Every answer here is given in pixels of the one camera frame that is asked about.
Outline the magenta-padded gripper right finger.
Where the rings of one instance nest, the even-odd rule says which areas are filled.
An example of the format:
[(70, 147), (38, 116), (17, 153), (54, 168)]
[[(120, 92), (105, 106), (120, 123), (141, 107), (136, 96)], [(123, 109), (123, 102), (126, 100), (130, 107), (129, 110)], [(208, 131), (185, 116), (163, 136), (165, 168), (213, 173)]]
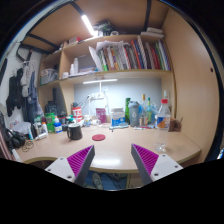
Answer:
[(131, 145), (131, 154), (144, 185), (148, 185), (182, 169), (182, 166), (167, 154), (157, 155), (136, 144)]

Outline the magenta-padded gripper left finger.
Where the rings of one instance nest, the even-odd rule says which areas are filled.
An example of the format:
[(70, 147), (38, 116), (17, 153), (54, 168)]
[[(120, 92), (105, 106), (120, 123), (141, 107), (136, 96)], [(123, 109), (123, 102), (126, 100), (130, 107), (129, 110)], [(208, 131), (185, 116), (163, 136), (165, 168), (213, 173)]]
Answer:
[(46, 168), (46, 171), (82, 186), (94, 156), (95, 148), (91, 145), (68, 158), (59, 157)]

